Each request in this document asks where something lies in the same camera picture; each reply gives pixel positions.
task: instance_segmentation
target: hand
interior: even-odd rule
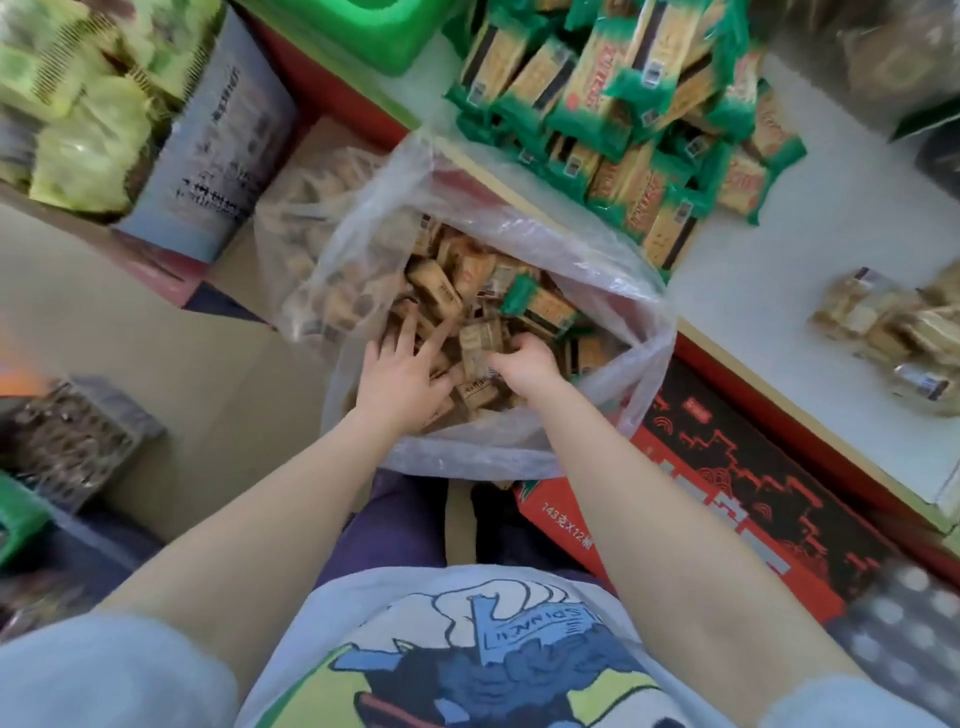
[[[553,352],[537,336],[521,333],[511,344],[517,352],[492,353],[487,361],[521,397],[533,403],[541,391],[564,381]]]
[[[416,316],[403,320],[400,334],[384,337],[383,345],[367,344],[357,391],[356,410],[383,423],[395,437],[420,431],[453,389],[449,376],[430,380],[430,365],[453,328],[444,321],[414,354]]]

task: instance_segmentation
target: purple pants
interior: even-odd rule
[[[378,470],[370,501],[340,534],[317,586],[377,567],[445,568],[446,488],[445,478]],[[524,519],[512,493],[480,483],[470,497],[477,517],[478,563],[552,571],[611,591]]]

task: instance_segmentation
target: forearm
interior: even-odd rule
[[[353,410],[323,439],[198,524],[101,609],[178,629],[249,690],[317,579],[394,437]]]
[[[651,654],[741,725],[852,661],[777,577],[572,385],[534,406]]]

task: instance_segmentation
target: cartoon print on shirt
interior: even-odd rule
[[[607,626],[557,587],[499,579],[409,595],[350,638],[257,728],[688,725]]]

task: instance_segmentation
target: white t-shirt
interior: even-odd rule
[[[11,728],[732,728],[645,653],[599,587],[498,566],[384,568],[310,595],[236,714],[236,684],[175,630],[94,613],[0,648]],[[851,677],[763,728],[943,728]]]

